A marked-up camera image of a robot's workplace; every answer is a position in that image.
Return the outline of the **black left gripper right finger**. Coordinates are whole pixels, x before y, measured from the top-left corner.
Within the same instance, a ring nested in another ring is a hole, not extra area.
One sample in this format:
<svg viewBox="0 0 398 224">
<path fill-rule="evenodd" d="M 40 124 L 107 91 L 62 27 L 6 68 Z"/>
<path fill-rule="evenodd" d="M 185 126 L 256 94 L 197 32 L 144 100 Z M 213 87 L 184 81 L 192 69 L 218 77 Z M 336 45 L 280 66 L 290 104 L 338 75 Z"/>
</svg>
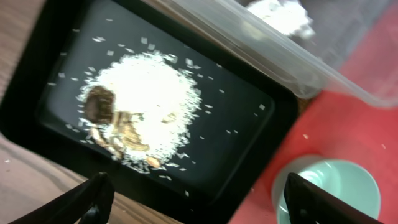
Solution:
<svg viewBox="0 0 398 224">
<path fill-rule="evenodd" d="M 291 224 L 382 224 L 293 172 L 284 198 Z"/>
</svg>

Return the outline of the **green bowl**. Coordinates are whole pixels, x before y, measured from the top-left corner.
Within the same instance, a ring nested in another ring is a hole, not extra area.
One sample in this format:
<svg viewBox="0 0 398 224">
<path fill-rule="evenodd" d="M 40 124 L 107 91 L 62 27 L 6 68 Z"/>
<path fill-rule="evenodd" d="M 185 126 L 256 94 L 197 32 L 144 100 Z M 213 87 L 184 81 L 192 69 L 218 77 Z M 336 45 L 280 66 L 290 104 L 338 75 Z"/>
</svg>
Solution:
<svg viewBox="0 0 398 224">
<path fill-rule="evenodd" d="M 271 196 L 278 224 L 290 223 L 284 198 L 284 186 L 291 172 L 300 175 L 360 212 L 375 219 L 379 217 L 381 194 L 376 181 L 365 168 L 346 160 L 307 155 L 289 162 L 274 179 Z"/>
</svg>

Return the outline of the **rice and food scraps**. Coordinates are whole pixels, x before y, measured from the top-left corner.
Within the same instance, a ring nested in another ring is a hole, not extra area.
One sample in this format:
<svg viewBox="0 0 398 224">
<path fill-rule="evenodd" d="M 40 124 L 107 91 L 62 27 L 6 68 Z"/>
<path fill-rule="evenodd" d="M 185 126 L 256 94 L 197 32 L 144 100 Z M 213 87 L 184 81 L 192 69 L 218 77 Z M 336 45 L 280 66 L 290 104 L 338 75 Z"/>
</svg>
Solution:
<svg viewBox="0 0 398 224">
<path fill-rule="evenodd" d="M 212 196 L 273 111 L 268 94 L 127 16 L 73 31 L 40 118 L 138 173 Z"/>
</svg>

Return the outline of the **white tissue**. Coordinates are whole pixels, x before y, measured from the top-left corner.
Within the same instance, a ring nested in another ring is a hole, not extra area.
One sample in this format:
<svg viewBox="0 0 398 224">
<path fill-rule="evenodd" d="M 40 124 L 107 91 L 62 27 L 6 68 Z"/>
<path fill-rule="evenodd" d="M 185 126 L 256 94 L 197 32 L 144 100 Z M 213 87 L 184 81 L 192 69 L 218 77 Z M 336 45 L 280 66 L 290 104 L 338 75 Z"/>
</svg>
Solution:
<svg viewBox="0 0 398 224">
<path fill-rule="evenodd" d="M 258 0 L 246 9 L 285 36 L 311 39 L 315 35 L 313 20 L 299 0 Z"/>
</svg>

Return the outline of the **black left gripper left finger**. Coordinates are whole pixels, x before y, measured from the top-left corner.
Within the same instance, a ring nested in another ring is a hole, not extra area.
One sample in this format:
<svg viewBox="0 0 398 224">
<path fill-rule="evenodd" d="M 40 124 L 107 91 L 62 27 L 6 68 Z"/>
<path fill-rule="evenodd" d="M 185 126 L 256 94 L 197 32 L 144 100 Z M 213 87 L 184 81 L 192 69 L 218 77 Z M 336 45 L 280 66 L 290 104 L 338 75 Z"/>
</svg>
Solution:
<svg viewBox="0 0 398 224">
<path fill-rule="evenodd" d="M 100 172 L 10 224 L 107 224 L 114 193 L 108 174 Z"/>
</svg>

